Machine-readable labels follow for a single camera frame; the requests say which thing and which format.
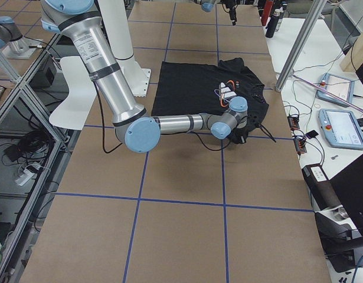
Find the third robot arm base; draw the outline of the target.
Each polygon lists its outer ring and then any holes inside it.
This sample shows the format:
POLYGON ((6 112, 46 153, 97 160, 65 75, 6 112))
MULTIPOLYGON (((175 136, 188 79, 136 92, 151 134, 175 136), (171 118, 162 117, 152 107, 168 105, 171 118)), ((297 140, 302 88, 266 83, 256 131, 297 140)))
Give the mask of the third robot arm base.
POLYGON ((0 49, 7 58, 19 60, 28 60, 35 51, 9 16, 0 17, 0 49))

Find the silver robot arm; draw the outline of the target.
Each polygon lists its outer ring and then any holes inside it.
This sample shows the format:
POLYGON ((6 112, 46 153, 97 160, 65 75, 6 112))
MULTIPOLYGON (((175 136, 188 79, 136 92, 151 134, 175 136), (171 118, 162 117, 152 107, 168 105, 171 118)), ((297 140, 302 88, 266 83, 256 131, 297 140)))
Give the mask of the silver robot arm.
POLYGON ((233 97, 221 115, 148 116, 133 88, 148 81, 133 57, 123 1, 41 1, 44 29, 69 37, 113 113, 117 139, 137 153, 151 151, 162 134, 209 130, 223 140, 242 133, 248 121, 247 100, 233 97))
POLYGON ((221 4, 223 7, 223 10, 229 14, 232 26, 235 26, 237 23, 236 8, 239 5, 240 1, 235 1, 235 0, 222 0, 222 1, 194 0, 192 2, 195 4, 198 4, 201 7, 201 9, 205 12, 211 12, 213 9, 213 6, 215 6, 216 4, 221 4))

